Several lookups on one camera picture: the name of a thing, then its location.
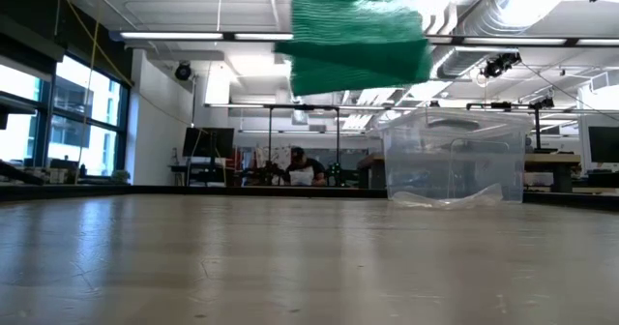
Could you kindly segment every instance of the black frame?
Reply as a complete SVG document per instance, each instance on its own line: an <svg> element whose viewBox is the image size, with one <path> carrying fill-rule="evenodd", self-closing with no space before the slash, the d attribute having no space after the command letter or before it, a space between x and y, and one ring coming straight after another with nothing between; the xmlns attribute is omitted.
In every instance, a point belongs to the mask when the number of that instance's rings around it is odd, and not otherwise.
<svg viewBox="0 0 619 325"><path fill-rule="evenodd" d="M88 67L88 65L76 56L69 53L66 54L68 58L71 58L81 65ZM120 86L120 100L118 106L118 125L114 126L105 122L101 122L91 117L86 117L86 124L89 126L99 127L104 130L112 131L116 133L116 144L114 150L114 169L124 169L126 164L126 151L127 151L127 133L128 133L128 112L129 112L129 87L124 82L118 81L118 79L110 74L103 73L97 69L95 71L104 75L110 80L116 82ZM49 151L49 140L51 139L51 119L53 116L63 117L71 121L82 123L84 116L64 110L53 105L56 86L56 72L51 77L51 81L45 81L39 78L41 81L40 96L38 101L32 101L26 98L21 98L8 93L12 99L18 100L28 106L31 106L37 110L37 126L35 131L35 141L33 147L33 163L34 166L45 167L47 166L47 154Z"/></svg>

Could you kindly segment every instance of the green mesh fabric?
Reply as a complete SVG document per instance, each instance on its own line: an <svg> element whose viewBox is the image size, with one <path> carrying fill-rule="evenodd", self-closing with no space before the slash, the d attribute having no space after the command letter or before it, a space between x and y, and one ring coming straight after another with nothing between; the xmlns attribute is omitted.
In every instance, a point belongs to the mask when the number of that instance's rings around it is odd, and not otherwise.
<svg viewBox="0 0 619 325"><path fill-rule="evenodd" d="M415 0L292 0L295 96L425 82L431 58Z"/></svg>

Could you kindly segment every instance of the ceiling-mounted camera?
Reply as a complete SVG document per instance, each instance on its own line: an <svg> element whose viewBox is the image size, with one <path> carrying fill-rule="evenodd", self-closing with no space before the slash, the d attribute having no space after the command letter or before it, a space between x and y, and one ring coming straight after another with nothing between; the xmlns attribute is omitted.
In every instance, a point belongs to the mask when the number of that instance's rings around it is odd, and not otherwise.
<svg viewBox="0 0 619 325"><path fill-rule="evenodd" d="M186 81L192 77L192 62L180 62L174 73L176 79Z"/></svg>
<svg viewBox="0 0 619 325"><path fill-rule="evenodd" d="M487 60L486 67L482 70L482 74L486 78L498 77L521 61L522 58L520 58L520 53L503 53L496 58Z"/></svg>

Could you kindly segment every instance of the white ceiling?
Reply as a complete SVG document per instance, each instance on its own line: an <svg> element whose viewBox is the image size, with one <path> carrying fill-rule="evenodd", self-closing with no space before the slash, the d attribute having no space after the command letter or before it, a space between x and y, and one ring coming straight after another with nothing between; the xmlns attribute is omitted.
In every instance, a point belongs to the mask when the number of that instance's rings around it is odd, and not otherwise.
<svg viewBox="0 0 619 325"><path fill-rule="evenodd" d="M72 0L88 14L97 14L98 0ZM111 30L214 31L218 28L220 0L106 0L102 23ZM461 13L475 0L461 0ZM530 36L617 36L619 34L619 0L567 0L524 35ZM221 0L220 30L222 31L290 31L290 0ZM275 58L270 44L237 43L159 43L159 51L182 55L182 51L221 50L237 74L251 74L251 65L273 66ZM570 74L598 74L586 67L619 66L617 49L523 49L523 61L538 69L548 80L570 92L586 79ZM559 66L579 66L560 75ZM547 87L547 82L525 68L515 68L502 78L492 81L487 89L473 82L459 82L446 91L456 99L494 99L514 101L519 97ZM286 77L240 77L234 94L269 95L287 87ZM555 100L569 103L560 93Z"/></svg>

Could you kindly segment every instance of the ceiling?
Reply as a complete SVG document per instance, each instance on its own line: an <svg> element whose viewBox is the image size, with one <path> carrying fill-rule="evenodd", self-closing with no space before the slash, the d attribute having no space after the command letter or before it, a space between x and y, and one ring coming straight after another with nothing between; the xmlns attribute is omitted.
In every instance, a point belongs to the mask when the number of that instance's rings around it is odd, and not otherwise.
<svg viewBox="0 0 619 325"><path fill-rule="evenodd" d="M477 0L457 0L457 14L462 14ZM97 15L99 0L72 0L80 9ZM475 7L484 8L487 0ZM534 12L537 5L525 2L521 11ZM617 36L619 34L619 0L563 0L552 12L527 29L522 36ZM231 31L290 32L290 0L103 0L101 22L110 30L144 31ZM275 96L288 89L287 76L277 70L271 44L239 43L156 43L161 62L174 68L187 51L219 50L237 79L231 89L231 100L254 95ZM538 49L520 51L523 62L533 69L517 66L482 87L466 74L448 84L445 100L453 104L466 101L516 101L549 86L541 74L558 87L575 94L587 76L603 74L619 66L619 49ZM207 70L207 61L195 60L198 74ZM405 105L422 100L409 97ZM572 105L574 100L555 91L555 104Z"/></svg>

